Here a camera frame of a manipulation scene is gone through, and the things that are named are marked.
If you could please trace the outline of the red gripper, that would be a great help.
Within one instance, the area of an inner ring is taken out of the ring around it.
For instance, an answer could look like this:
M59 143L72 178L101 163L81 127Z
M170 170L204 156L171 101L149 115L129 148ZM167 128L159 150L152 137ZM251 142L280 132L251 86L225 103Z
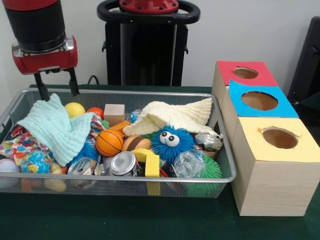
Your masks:
M40 72L63 71L70 75L69 86L73 96L78 89L75 67L78 64L77 42L74 36L68 36L63 45L51 52L33 54L24 52L17 43L12 45L13 61L23 75L33 75L43 101L49 101L48 89L42 81Z

